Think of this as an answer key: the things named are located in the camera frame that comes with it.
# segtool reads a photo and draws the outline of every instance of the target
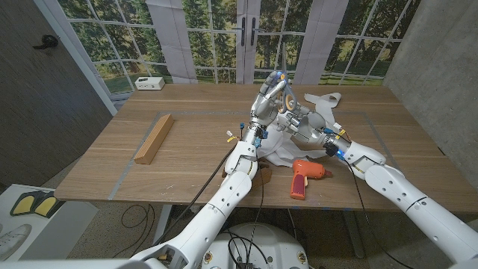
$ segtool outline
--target floor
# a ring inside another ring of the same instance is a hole
[[[59,172],[43,187],[56,188],[77,161]],[[160,205],[152,205],[155,218],[153,220],[151,210],[146,227],[143,222],[134,228],[126,228],[122,225],[122,216],[125,210],[134,204],[118,202],[92,202],[92,204],[99,209],[99,212],[69,254],[70,259],[105,259],[112,258],[117,253],[119,253],[117,257],[128,258],[136,248],[141,251],[152,245],[156,223],[161,213]],[[172,213],[172,218],[176,217],[184,206],[173,208],[175,211]],[[402,268],[378,247],[370,233],[363,212],[358,211],[355,215],[364,242],[365,259],[357,259],[354,256],[340,211],[291,210],[291,214],[296,228],[298,231],[300,230],[297,233],[298,239],[306,248],[309,264],[313,268]],[[253,222],[256,215],[256,208],[236,208],[226,225],[234,226],[239,223]],[[133,226],[139,223],[144,216],[145,211],[135,206],[124,214],[123,221],[126,226]],[[192,217],[193,214],[189,212],[168,237],[177,235]],[[448,268],[451,266],[450,260],[403,213],[370,212],[368,217],[380,243],[400,261],[414,268]],[[477,216],[463,215],[459,217],[478,230]],[[261,211],[258,221],[293,233],[290,218],[285,209],[266,208]],[[149,235],[146,238],[141,237],[143,243],[140,246],[135,244],[120,253],[121,250],[138,240],[143,234],[143,230],[146,229],[148,232],[151,226],[152,231]]]

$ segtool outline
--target wooden table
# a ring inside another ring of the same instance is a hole
[[[136,91],[110,121],[55,191],[60,200],[159,202],[187,204],[203,186],[228,150],[226,131],[240,133],[249,122],[259,85],[167,84],[161,91]],[[478,212],[477,192],[444,156],[429,135],[387,87],[294,86],[301,104],[304,93],[339,92],[335,119],[353,140],[380,151],[425,194],[453,212]],[[171,113],[175,123],[150,165],[132,164],[131,157],[155,118]],[[317,149],[317,145],[300,145]],[[264,186],[264,207],[360,209],[348,169],[336,158],[319,159],[333,178],[310,180],[304,201],[289,197],[292,169],[274,167]],[[205,204],[222,181],[215,176],[199,204]],[[359,180],[367,209],[397,211],[397,207]],[[256,188],[239,206],[258,207]]]

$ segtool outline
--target gray wall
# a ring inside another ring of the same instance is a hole
[[[422,0],[383,84],[477,188],[478,1]]]

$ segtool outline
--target window pane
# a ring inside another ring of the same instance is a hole
[[[151,76],[162,76],[165,83],[172,83],[173,79],[171,78],[170,72],[167,70],[166,66],[158,64],[148,64],[148,69],[151,72]]]
[[[397,30],[394,32],[394,38],[402,39],[405,35],[406,29],[409,28],[410,22],[412,22],[415,11],[417,11],[420,0],[412,0],[409,7],[406,9],[405,14],[403,14],[400,23],[398,24]]]
[[[305,33],[308,15],[311,12],[312,0],[291,1],[285,20],[284,31]]]
[[[139,59],[140,56],[134,47],[133,40],[126,26],[105,25],[105,28],[122,59]]]
[[[86,0],[58,0],[69,19],[94,19]]]
[[[219,83],[236,83],[236,70],[219,69],[217,70],[217,82]]]
[[[376,62],[375,66],[373,67],[372,72],[370,72],[370,75],[383,77],[385,74],[387,74],[391,60],[394,58],[395,52],[397,52],[399,45],[400,42],[387,43],[387,46],[380,55],[379,61]]]
[[[110,93],[124,93],[132,91],[131,85],[122,71],[119,63],[95,64],[96,69],[105,81]]]
[[[367,75],[377,56],[379,56],[383,45],[382,41],[362,40],[358,45],[356,55],[347,70],[347,74]]]
[[[151,15],[145,0],[119,0],[119,6],[127,23],[152,25]]]
[[[349,1],[338,34],[360,35],[375,0]]]
[[[335,38],[334,46],[330,51],[329,59],[327,59],[325,71],[344,72],[356,44],[356,39]]]
[[[100,20],[122,22],[120,11],[114,0],[91,0]]]
[[[344,77],[341,85],[361,85],[364,78]]]
[[[213,0],[211,1],[212,25],[216,30],[231,30],[237,27],[236,0]]]
[[[189,31],[189,43],[193,53],[194,65],[213,67],[211,34],[207,32]]]
[[[208,0],[182,0],[188,28],[209,29]]]
[[[131,31],[145,61],[155,63],[166,62],[155,29],[132,27]]]
[[[269,76],[270,71],[255,71],[254,84],[263,84],[264,80]]]
[[[91,61],[117,59],[110,42],[98,23],[72,22],[72,27],[84,49],[90,56]]]
[[[285,3],[286,0],[261,1],[259,28],[265,29],[266,32],[280,32],[284,20]]]
[[[341,81],[342,77],[339,75],[332,75],[330,73],[323,74],[320,77],[319,84],[320,85],[338,85]]]
[[[282,36],[282,42],[286,45],[287,53],[287,71],[294,71],[297,67],[297,61],[299,60],[300,49],[302,48],[302,42],[304,36],[285,34]],[[282,45],[279,51],[279,59],[277,61],[277,70],[282,70]]]
[[[407,0],[379,1],[365,35],[368,37],[388,37]]]
[[[260,35],[257,37],[255,68],[274,69],[278,43],[279,35]]]
[[[367,78],[365,86],[382,86],[383,79]]]
[[[218,67],[236,67],[235,34],[214,34],[214,48]]]
[[[211,69],[196,69],[196,77],[199,83],[216,83]]]

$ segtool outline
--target cordless drill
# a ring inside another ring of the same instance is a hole
[[[322,164],[310,161],[296,160],[292,164],[294,178],[292,179],[291,197],[298,200],[305,199],[307,178],[319,179],[322,176],[331,176],[332,172],[325,170]]]

